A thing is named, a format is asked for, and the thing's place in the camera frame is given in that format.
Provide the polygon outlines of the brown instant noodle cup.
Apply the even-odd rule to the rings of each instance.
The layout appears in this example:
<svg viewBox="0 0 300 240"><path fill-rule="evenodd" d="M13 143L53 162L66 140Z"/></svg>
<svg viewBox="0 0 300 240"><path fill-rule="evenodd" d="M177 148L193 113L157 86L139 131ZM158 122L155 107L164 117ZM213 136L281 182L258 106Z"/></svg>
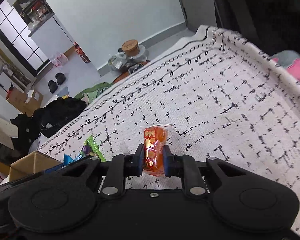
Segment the brown instant noodle cup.
<svg viewBox="0 0 300 240"><path fill-rule="evenodd" d="M122 44L121 49L128 57L134 57L140 52L139 43L137 40L126 41Z"/></svg>

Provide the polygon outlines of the right black slipper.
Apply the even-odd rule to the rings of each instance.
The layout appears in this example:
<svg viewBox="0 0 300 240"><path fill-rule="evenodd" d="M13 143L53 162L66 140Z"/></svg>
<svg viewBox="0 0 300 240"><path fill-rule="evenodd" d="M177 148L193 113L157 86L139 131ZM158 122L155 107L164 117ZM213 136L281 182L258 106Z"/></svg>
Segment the right black slipper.
<svg viewBox="0 0 300 240"><path fill-rule="evenodd" d="M66 81L66 77L63 73L59 72L55 75L55 78L56 78L56 81L57 81L57 84L59 86L61 86L65 81Z"/></svg>

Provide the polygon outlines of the black hanging coat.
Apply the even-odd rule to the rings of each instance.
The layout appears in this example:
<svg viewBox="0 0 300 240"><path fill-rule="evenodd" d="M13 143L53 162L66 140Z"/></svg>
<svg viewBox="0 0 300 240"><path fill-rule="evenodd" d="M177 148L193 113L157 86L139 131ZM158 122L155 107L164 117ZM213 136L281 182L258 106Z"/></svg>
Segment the black hanging coat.
<svg viewBox="0 0 300 240"><path fill-rule="evenodd" d="M269 55L300 54L300 0L214 0L218 27L237 31Z"/></svg>

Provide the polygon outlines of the left black slipper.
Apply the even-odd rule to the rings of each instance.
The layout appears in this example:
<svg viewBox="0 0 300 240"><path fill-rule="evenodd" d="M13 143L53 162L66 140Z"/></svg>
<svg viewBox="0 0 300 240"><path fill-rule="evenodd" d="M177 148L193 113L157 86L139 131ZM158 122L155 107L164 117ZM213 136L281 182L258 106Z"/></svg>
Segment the left black slipper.
<svg viewBox="0 0 300 240"><path fill-rule="evenodd" d="M50 80L47 85L51 94L53 94L58 89L58 84L53 80Z"/></svg>

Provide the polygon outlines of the black clothes pile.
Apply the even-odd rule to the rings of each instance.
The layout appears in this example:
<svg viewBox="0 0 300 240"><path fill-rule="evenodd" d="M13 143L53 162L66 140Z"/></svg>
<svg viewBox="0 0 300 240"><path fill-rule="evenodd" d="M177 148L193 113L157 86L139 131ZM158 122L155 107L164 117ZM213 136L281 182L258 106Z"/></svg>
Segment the black clothes pile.
<svg viewBox="0 0 300 240"><path fill-rule="evenodd" d="M12 138L13 147L22 155L29 152L30 146L39 135L50 138L63 126L78 117L87 104L76 98L57 98L44 108L34 111L31 116L19 114L11 123L18 128L18 136Z"/></svg>

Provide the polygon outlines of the pink grey plush toy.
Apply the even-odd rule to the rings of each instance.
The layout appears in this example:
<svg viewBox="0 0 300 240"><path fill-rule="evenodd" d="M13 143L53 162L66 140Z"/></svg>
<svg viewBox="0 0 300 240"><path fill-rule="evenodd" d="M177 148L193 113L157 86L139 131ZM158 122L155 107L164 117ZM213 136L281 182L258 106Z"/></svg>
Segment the pink grey plush toy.
<svg viewBox="0 0 300 240"><path fill-rule="evenodd" d="M271 58L300 82L300 54L293 50L284 50Z"/></svg>

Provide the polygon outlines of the green cartoon floor mat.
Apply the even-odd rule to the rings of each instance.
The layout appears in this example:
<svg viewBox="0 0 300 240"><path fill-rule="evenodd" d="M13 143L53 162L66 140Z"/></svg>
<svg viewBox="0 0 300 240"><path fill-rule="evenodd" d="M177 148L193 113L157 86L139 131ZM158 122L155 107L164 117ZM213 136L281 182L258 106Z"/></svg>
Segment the green cartoon floor mat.
<svg viewBox="0 0 300 240"><path fill-rule="evenodd" d="M102 82L102 83L98 83L96 85L94 85L93 87L90 88L86 88L84 90L82 90L81 92L79 92L75 98L76 99L81 99L84 97L85 94L87 93L95 93L96 96L99 96L100 94L103 93L103 91L105 91L106 89L108 89L109 87L111 87L113 84L112 83L108 83L108 82Z"/></svg>

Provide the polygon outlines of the brown cardboard box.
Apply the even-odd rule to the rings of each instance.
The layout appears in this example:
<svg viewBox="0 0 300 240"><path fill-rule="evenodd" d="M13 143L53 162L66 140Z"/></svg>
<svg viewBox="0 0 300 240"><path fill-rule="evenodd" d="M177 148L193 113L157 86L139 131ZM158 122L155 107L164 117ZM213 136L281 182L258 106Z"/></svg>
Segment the brown cardboard box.
<svg viewBox="0 0 300 240"><path fill-rule="evenodd" d="M24 178L61 164L48 155L34 151L10 165L9 182Z"/></svg>

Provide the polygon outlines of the blue triangular snack packet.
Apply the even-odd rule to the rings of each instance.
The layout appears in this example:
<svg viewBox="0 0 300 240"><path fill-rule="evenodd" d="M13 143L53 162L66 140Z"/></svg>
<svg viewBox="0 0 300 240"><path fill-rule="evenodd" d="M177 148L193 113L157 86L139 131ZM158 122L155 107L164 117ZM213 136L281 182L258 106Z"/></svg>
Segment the blue triangular snack packet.
<svg viewBox="0 0 300 240"><path fill-rule="evenodd" d="M72 157L70 157L69 155L66 155L66 154L64 155L64 157L63 157L63 166L68 166L71 163L79 161L80 159L83 159L84 157L88 157L88 156L96 157L101 162L106 161L105 157L101 153L100 148L99 148L98 144L96 143L96 141L95 141L95 139L92 135L89 136L85 140L79 154L75 158L72 158Z"/></svg>

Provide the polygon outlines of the orange jelly snack packet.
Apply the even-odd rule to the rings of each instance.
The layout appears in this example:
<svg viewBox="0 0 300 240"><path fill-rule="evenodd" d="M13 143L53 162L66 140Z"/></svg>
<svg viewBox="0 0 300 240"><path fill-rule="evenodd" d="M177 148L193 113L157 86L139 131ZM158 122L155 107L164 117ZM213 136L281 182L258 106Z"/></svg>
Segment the orange jelly snack packet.
<svg viewBox="0 0 300 240"><path fill-rule="evenodd" d="M163 147L166 145L169 124L156 124L143 130L143 171L155 177L164 176Z"/></svg>

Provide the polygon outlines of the brown round floor mat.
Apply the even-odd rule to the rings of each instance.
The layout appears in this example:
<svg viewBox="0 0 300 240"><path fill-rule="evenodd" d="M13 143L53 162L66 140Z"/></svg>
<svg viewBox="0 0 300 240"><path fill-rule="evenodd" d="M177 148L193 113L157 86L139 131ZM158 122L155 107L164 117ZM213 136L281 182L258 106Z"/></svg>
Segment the brown round floor mat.
<svg viewBox="0 0 300 240"><path fill-rule="evenodd" d="M149 63L148 60L145 61L145 62L141 62L141 64L143 64L143 66L146 65L147 63ZM119 81L125 79L127 76L129 76L128 70L127 70L126 72L122 73L120 76L118 76L118 77L113 81L113 83L117 83L117 82L119 82Z"/></svg>

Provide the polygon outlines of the white black patterned cloth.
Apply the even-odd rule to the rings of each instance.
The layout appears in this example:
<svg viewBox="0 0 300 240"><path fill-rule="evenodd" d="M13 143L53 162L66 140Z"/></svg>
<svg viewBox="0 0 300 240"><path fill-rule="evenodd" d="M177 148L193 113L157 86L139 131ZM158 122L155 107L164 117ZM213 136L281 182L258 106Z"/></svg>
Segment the white black patterned cloth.
<svg viewBox="0 0 300 240"><path fill-rule="evenodd" d="M112 85L38 148L75 157L92 135L105 159L166 125L174 154L217 157L292 189L300 201L300 81L239 33L202 25ZM300 235L300 211L293 224Z"/></svg>

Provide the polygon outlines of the black slipper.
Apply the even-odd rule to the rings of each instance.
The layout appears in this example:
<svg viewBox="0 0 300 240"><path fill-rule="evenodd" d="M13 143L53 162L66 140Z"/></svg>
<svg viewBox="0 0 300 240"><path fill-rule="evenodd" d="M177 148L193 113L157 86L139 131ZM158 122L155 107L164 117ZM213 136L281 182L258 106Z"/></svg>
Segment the black slipper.
<svg viewBox="0 0 300 240"><path fill-rule="evenodd" d="M63 73L59 72L55 75L55 78L56 78L56 81L57 81L57 84L59 86L61 86L65 81L66 81L66 77Z"/></svg>
<svg viewBox="0 0 300 240"><path fill-rule="evenodd" d="M50 80L47 85L51 94L53 94L58 89L58 84L53 80Z"/></svg>

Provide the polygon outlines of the white cabinet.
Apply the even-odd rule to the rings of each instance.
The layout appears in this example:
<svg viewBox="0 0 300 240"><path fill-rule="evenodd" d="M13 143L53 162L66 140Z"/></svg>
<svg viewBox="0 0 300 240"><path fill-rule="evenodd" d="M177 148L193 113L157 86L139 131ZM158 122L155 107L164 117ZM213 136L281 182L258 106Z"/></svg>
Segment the white cabinet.
<svg viewBox="0 0 300 240"><path fill-rule="evenodd" d="M62 54L70 60L75 54L74 39L55 14L34 27L28 37L48 60Z"/></svg>

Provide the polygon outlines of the grey sneaker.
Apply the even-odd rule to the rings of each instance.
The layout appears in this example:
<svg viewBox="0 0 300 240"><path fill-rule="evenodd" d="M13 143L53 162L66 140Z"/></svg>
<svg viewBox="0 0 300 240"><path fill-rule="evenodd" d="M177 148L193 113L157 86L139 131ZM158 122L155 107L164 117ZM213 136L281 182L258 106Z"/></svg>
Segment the grey sneaker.
<svg viewBox="0 0 300 240"><path fill-rule="evenodd" d="M143 67L143 64L141 64L141 63L135 64L135 65L129 67L129 69L128 69L129 75L132 75L133 73L137 72L142 67Z"/></svg>

